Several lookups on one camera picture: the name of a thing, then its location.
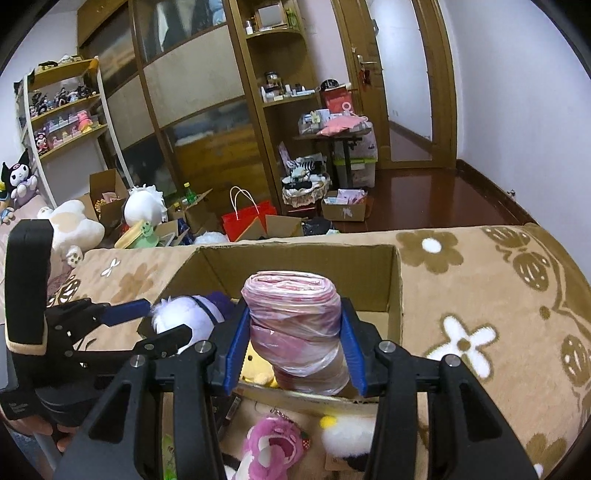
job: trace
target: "roll of plastic bags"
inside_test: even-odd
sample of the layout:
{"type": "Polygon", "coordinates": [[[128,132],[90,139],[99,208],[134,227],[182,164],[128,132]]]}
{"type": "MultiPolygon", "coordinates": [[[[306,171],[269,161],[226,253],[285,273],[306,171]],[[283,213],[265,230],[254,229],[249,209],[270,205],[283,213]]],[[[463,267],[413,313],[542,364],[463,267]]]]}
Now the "roll of plastic bags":
{"type": "Polygon", "coordinates": [[[259,272],[242,289],[251,343],[283,388],[334,395],[349,381],[340,347],[340,297],[320,275],[259,272]]]}

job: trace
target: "yellow plush toy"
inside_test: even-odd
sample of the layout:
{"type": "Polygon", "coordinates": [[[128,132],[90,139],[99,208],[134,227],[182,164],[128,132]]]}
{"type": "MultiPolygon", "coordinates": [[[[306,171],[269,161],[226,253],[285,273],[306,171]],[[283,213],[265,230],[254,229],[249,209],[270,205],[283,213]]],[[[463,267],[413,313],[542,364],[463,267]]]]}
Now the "yellow plush toy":
{"type": "Polygon", "coordinates": [[[273,367],[267,360],[255,352],[250,342],[248,343],[246,357],[242,364],[240,378],[242,381],[261,385],[262,387],[278,387],[273,367]]]}

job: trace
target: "red shopping bag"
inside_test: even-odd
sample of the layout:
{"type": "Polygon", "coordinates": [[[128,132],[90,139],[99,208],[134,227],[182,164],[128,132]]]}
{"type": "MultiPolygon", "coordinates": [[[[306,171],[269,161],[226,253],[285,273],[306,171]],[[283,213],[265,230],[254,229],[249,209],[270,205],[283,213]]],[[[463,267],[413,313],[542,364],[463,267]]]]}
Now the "red shopping bag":
{"type": "Polygon", "coordinates": [[[231,242],[235,242],[257,217],[259,217],[263,228],[267,231],[267,215],[277,215],[277,209],[273,207],[269,200],[257,204],[252,198],[252,195],[240,187],[232,187],[230,189],[230,201],[232,202],[234,212],[223,215],[222,221],[223,228],[231,242]],[[238,189],[238,192],[232,196],[234,189],[238,189]],[[236,207],[236,198],[241,193],[252,202],[252,206],[238,210],[236,207]]]}

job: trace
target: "metal screw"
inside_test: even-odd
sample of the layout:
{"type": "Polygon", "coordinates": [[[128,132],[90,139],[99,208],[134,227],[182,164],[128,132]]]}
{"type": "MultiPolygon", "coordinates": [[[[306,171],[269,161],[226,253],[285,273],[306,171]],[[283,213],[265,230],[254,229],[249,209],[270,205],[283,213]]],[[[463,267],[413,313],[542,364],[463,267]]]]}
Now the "metal screw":
{"type": "Polygon", "coordinates": [[[459,367],[460,364],[462,363],[462,361],[460,360],[460,357],[458,357],[457,355],[446,355],[443,358],[443,361],[450,367],[459,367]]]}
{"type": "Polygon", "coordinates": [[[195,351],[197,353],[207,353],[212,349],[212,344],[207,340],[195,343],[195,351]]]}
{"type": "Polygon", "coordinates": [[[129,364],[134,368],[141,367],[144,363],[146,363],[146,357],[143,355],[134,355],[129,359],[129,364]]]}
{"type": "Polygon", "coordinates": [[[396,350],[396,343],[391,342],[390,340],[384,340],[379,343],[378,348],[384,353],[392,353],[396,350]]]}

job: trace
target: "door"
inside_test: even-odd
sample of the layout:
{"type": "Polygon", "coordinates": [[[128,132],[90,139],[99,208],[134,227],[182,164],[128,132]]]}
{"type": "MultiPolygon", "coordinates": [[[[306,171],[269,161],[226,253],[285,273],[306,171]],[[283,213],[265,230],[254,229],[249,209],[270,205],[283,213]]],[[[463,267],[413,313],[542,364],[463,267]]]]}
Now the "door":
{"type": "Polygon", "coordinates": [[[353,107],[374,124],[378,143],[378,168],[391,163],[386,91],[378,42],[366,0],[333,0],[349,78],[353,107]]]}

